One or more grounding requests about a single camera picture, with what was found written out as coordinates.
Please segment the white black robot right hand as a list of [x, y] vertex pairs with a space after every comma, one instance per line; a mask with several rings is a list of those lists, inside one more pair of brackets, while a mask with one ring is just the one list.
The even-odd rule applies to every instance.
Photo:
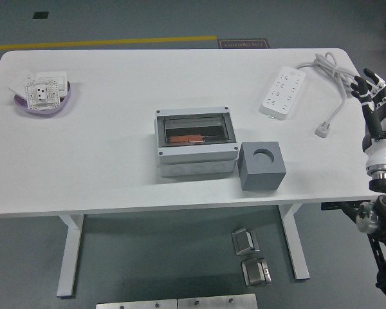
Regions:
[[386, 82], [366, 68], [365, 77], [356, 76], [352, 96], [358, 99], [365, 120], [362, 151], [367, 155], [367, 174], [386, 169]]

